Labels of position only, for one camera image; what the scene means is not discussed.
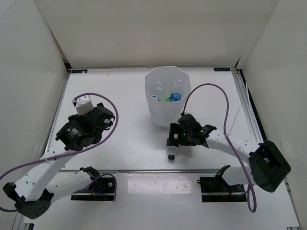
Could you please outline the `clear bottle black label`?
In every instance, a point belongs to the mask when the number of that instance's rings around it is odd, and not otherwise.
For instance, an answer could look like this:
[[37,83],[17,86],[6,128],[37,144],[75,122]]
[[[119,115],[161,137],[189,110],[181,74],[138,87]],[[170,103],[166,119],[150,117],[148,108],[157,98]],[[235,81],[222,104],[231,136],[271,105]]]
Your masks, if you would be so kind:
[[170,162],[173,162],[175,160],[176,156],[178,155],[178,152],[179,152],[179,147],[177,146],[168,145],[166,147],[167,157]]

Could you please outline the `blue labelled bottle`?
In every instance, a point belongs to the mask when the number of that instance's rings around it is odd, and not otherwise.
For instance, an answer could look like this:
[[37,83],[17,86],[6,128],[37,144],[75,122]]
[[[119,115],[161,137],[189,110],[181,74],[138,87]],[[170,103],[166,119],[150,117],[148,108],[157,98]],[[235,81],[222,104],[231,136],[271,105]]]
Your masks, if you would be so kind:
[[170,101],[179,102],[182,99],[183,80],[173,80],[170,89]]

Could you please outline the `clear bottle blue label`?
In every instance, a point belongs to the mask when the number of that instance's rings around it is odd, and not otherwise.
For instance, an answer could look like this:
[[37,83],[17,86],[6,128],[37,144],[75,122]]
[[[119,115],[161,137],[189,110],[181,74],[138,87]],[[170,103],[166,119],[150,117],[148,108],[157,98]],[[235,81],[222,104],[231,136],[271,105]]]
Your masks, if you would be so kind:
[[153,95],[156,97],[157,101],[165,101],[165,89],[161,81],[157,81],[153,84]]

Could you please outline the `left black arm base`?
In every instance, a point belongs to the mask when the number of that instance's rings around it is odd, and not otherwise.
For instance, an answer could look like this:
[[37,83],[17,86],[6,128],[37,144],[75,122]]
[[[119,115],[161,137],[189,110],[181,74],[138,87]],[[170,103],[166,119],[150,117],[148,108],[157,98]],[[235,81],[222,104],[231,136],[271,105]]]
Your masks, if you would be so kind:
[[117,179],[113,174],[100,173],[93,167],[80,168],[87,173],[92,184],[71,194],[72,201],[115,201],[117,197]]

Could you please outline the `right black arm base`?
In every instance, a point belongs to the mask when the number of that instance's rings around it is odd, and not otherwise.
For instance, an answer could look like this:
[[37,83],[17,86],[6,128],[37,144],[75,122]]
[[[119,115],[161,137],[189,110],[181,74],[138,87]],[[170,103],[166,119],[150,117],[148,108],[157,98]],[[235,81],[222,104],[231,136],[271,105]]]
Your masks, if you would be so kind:
[[203,203],[247,202],[244,185],[229,185],[222,177],[229,168],[230,165],[225,165],[213,177],[200,177],[196,181],[201,187]]

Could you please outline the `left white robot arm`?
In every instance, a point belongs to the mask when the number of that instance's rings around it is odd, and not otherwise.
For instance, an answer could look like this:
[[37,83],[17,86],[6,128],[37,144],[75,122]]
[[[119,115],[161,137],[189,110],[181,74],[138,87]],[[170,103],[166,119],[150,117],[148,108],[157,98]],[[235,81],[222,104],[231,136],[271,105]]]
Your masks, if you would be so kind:
[[53,178],[74,156],[99,146],[107,139],[103,131],[113,133],[118,124],[118,110],[111,112],[102,103],[76,105],[77,114],[56,134],[56,145],[47,149],[41,159],[23,166],[32,169],[17,182],[7,182],[3,191],[15,202],[15,212],[29,218],[42,216],[59,199],[75,192],[97,193],[107,188],[104,175],[93,167],[81,167],[63,181]]

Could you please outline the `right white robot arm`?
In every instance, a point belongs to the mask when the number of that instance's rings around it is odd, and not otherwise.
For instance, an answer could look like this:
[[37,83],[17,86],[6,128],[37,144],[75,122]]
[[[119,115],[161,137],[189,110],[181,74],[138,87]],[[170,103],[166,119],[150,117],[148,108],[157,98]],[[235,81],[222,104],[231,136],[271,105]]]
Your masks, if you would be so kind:
[[291,171],[291,166],[271,141],[263,143],[227,136],[212,125],[201,126],[191,114],[171,123],[166,141],[168,159],[173,161],[180,146],[203,146],[232,155],[249,165],[252,184],[273,193]]

